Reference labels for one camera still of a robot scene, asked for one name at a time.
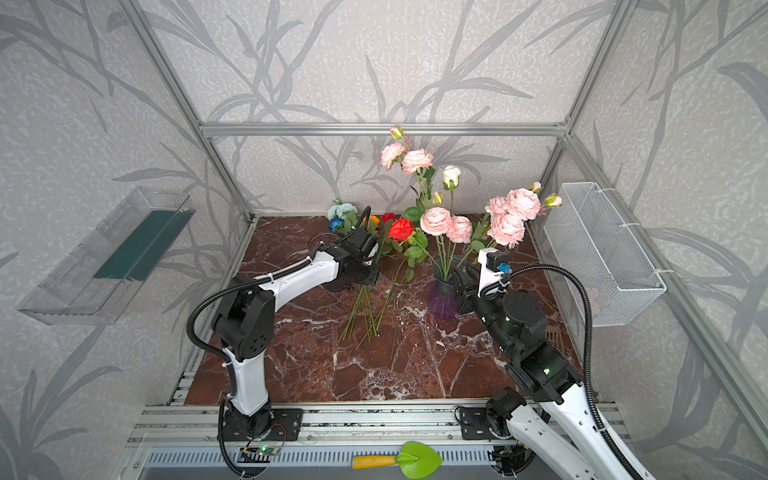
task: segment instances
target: red marble surface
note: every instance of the red marble surface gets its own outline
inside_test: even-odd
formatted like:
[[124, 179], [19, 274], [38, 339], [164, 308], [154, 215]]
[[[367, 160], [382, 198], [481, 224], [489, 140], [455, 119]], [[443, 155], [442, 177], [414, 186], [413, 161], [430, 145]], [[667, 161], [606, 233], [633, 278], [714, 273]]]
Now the red marble surface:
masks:
[[[267, 273], [295, 263], [307, 256], [307, 240], [326, 228], [324, 217], [262, 218], [240, 271]], [[513, 268], [538, 262], [528, 237], [511, 257]], [[376, 311], [401, 259], [380, 263], [372, 295]], [[379, 337], [362, 343], [366, 330], [362, 316], [351, 338], [339, 339], [357, 288], [331, 293], [317, 287], [286, 304], [276, 315], [275, 336], [266, 350], [266, 387], [272, 401], [484, 398], [513, 386], [498, 346], [474, 314], [443, 322], [427, 312], [433, 282], [429, 265], [417, 267], [407, 290], [390, 303]], [[560, 329], [563, 353], [578, 365], [544, 273], [514, 278], [512, 290], [536, 296], [550, 324]], [[186, 403], [214, 405], [228, 390], [221, 359], [206, 354]]]

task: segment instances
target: wallpaper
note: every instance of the wallpaper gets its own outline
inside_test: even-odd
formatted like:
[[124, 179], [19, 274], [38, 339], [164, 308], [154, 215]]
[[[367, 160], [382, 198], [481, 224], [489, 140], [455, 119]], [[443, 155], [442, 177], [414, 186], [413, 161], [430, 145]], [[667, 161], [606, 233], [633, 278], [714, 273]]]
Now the wallpaper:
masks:
[[141, 0], [204, 121], [562, 121], [614, 0]]
[[[768, 2], [654, 4], [634, 12], [576, 131], [768, 393]], [[662, 300], [596, 341], [599, 386], [657, 475], [768, 478]]]
[[[553, 137], [415, 137], [441, 167], [462, 170], [455, 206], [483, 212], [488, 199], [538, 180]], [[391, 137], [222, 137], [217, 148], [257, 213], [324, 214], [333, 199], [374, 212], [413, 205], [415, 181], [379, 159]]]
[[[190, 306], [244, 232], [231, 198], [111, 2], [0, 2], [0, 471], [108, 477], [145, 405], [165, 402]], [[136, 186], [197, 212], [113, 326], [16, 311]]]

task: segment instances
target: yellow handle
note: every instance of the yellow handle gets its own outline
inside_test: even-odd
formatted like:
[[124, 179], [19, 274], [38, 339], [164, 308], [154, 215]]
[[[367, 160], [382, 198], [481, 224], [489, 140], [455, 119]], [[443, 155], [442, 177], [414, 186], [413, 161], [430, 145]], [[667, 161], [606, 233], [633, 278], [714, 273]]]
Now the yellow handle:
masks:
[[387, 465], [397, 465], [395, 457], [388, 457], [384, 455], [367, 455], [363, 457], [355, 457], [352, 459], [352, 470], [386, 467]]

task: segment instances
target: pink peony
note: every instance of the pink peony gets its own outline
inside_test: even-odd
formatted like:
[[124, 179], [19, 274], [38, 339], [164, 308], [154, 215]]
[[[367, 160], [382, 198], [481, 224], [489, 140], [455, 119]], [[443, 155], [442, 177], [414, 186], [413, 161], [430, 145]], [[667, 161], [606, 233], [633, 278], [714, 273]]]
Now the pink peony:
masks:
[[485, 211], [491, 215], [504, 215], [507, 213], [507, 199], [504, 197], [492, 198], [485, 206]]
[[402, 159], [402, 171], [410, 175], [416, 172], [419, 168], [431, 167], [432, 160], [434, 159], [432, 154], [427, 153], [423, 148], [411, 150], [406, 154], [406, 157]]
[[516, 214], [491, 215], [490, 234], [499, 245], [514, 247], [525, 236], [523, 219]]
[[404, 154], [405, 152], [406, 148], [397, 142], [388, 145], [386, 148], [384, 148], [384, 150], [382, 150], [382, 165], [384, 165], [384, 167], [389, 170], [392, 168], [392, 162], [394, 162], [397, 157]]
[[472, 222], [467, 217], [453, 217], [448, 228], [448, 240], [453, 243], [469, 243], [472, 238]]
[[421, 227], [424, 233], [434, 235], [443, 235], [453, 226], [451, 212], [442, 207], [433, 207], [426, 211], [422, 216]]
[[532, 191], [518, 188], [507, 195], [507, 209], [511, 214], [520, 215], [523, 220], [533, 220], [541, 209], [541, 202]]

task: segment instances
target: black mounting plate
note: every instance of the black mounting plate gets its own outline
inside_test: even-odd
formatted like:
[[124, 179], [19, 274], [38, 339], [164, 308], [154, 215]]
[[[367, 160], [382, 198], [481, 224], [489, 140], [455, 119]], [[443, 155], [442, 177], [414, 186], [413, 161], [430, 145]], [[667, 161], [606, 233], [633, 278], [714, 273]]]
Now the black mounting plate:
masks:
[[488, 424], [488, 413], [485, 407], [470, 408], [458, 407], [456, 409], [458, 423], [462, 427], [462, 439], [464, 440], [498, 440], [491, 433]]
[[[285, 433], [285, 442], [295, 442], [299, 439], [299, 430], [301, 429], [301, 418], [304, 414], [302, 409], [272, 409], [272, 413], [275, 415], [273, 423], [277, 423], [272, 427], [270, 433], [261, 441], [264, 442], [282, 442], [283, 433]], [[221, 433], [225, 442], [247, 442], [249, 432], [243, 432], [235, 426], [235, 422], [228, 422], [227, 416], [229, 412], [224, 414], [225, 425], [221, 429]]]

